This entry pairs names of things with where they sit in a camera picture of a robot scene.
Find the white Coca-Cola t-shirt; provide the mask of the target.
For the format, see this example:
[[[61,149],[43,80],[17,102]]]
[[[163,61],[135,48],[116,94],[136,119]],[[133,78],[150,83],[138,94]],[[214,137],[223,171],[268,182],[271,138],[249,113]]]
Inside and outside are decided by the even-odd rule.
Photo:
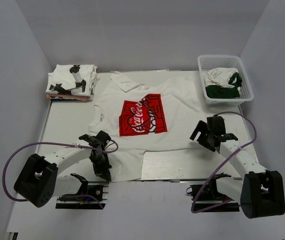
[[[196,149],[190,136],[205,118],[189,77],[147,86],[115,72],[94,109],[89,134],[104,131],[119,146],[108,156],[113,182],[140,179],[145,152]]]

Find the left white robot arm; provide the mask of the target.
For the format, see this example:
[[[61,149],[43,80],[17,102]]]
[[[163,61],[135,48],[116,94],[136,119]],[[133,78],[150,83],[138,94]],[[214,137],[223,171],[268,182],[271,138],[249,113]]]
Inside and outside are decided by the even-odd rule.
[[[73,144],[55,143],[60,149],[48,155],[34,153],[26,160],[13,185],[21,195],[20,202],[30,202],[40,208],[51,198],[63,201],[95,202],[102,209],[101,199],[88,190],[89,181],[78,173],[60,174],[82,160],[88,160],[94,174],[107,182],[111,181],[111,164],[107,148],[115,141],[104,131],[95,136],[84,134]]]

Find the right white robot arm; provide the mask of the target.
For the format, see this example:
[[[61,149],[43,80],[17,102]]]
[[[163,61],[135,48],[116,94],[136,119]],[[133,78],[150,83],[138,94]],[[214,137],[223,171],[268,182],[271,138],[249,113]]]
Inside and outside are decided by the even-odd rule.
[[[228,203],[241,208],[249,219],[285,214],[282,175],[260,165],[245,150],[255,139],[240,144],[233,133],[226,131],[224,118],[217,113],[206,121],[200,120],[190,140],[196,140],[225,158],[199,189],[190,187],[193,214],[208,212]]]

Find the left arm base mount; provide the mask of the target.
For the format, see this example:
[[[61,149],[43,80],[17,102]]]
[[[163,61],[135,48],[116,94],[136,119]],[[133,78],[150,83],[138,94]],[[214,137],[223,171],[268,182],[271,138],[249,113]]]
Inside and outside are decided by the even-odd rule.
[[[60,176],[56,182],[54,197],[56,209],[103,210],[107,204],[109,183],[104,180],[88,181],[72,173]]]

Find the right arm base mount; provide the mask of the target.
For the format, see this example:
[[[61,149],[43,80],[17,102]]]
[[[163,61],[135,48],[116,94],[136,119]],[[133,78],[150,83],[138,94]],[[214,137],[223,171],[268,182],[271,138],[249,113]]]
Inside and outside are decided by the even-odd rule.
[[[236,183],[241,182],[241,178],[239,177],[232,177],[231,175],[227,173],[219,173],[216,174],[210,182],[206,185],[204,190],[200,193],[197,201],[195,202],[194,205],[194,211],[199,211],[204,208],[208,208],[211,206],[214,206],[216,204],[220,204],[225,201],[229,201],[228,203],[224,205],[217,206],[215,208],[208,209],[204,211],[205,213],[236,213],[240,211],[240,206],[239,204],[231,200],[230,197],[228,197],[225,194],[222,194],[218,192],[217,190],[217,180],[233,180]]]

